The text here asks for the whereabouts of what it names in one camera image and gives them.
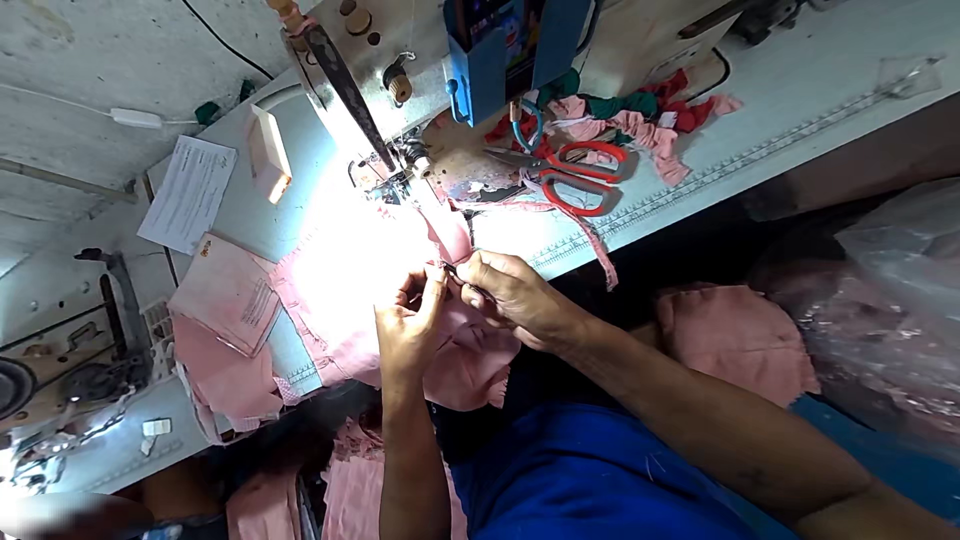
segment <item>red scissors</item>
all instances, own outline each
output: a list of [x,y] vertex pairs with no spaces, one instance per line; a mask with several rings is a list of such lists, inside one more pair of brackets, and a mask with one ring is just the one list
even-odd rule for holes
[[[616,160],[616,169],[613,170],[598,165],[567,161],[567,155],[574,150],[595,150],[602,154],[607,154]],[[510,165],[525,167],[534,175],[535,182],[543,188],[543,195],[546,196],[548,201],[575,215],[584,217],[603,215],[616,206],[621,193],[619,189],[609,184],[617,184],[633,174],[637,160],[635,153],[598,140],[571,142],[561,147],[557,153],[548,155],[545,160],[527,154],[520,154],[520,152],[514,152],[506,148],[487,147],[484,152]],[[601,180],[603,183],[601,184],[589,179]],[[587,193],[600,195],[603,197],[603,200],[599,205],[591,209],[575,207],[561,199],[560,195],[557,194],[557,190],[554,187],[554,184],[557,182],[575,187]]]

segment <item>plastic sheet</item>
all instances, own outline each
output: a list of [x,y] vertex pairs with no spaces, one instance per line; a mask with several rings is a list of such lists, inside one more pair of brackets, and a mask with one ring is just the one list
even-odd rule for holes
[[[919,185],[835,235],[847,260],[830,256],[835,244],[821,243],[821,257],[807,244],[793,257],[767,260],[752,280],[801,329],[828,398],[875,429],[920,436],[921,449],[954,463],[960,462],[957,208],[960,180]],[[807,231],[806,238],[815,236]]]

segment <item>person's right hand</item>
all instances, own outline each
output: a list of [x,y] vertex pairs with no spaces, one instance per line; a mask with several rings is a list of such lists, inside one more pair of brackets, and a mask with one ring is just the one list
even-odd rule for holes
[[457,277],[486,289],[492,303],[463,287],[465,303],[480,309],[496,328],[510,328],[528,347],[561,356],[587,337],[592,315],[550,286],[522,258],[477,251],[457,266]]

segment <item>blue phone holder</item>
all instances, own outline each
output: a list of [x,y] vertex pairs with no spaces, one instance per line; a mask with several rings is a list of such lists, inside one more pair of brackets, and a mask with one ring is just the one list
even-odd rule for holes
[[573,58],[582,51],[592,34],[599,2],[590,21],[590,31],[584,43],[578,45],[590,4],[594,0],[546,0],[540,14],[539,39],[534,54],[532,82],[514,95],[507,95],[507,34],[494,28],[479,42],[464,51],[452,35],[456,33],[458,0],[444,0],[446,40],[450,47],[453,78],[446,82],[450,95],[453,119],[467,122],[471,127],[483,122],[503,108],[512,99],[531,88],[539,88],[560,77],[573,64]]

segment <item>hand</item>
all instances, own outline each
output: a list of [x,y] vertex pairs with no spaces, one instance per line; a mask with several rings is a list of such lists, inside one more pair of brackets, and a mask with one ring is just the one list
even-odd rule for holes
[[[398,287],[374,305],[384,386],[422,382],[423,372],[437,353],[435,323],[445,295],[446,272],[425,266],[402,278]],[[413,311],[411,305],[417,301],[420,309]]]
[[585,325],[592,315],[550,286],[522,258],[477,251],[457,266],[457,277],[496,299],[492,303],[465,286],[464,302],[480,309],[492,326],[513,329],[528,347],[562,356],[587,337]]

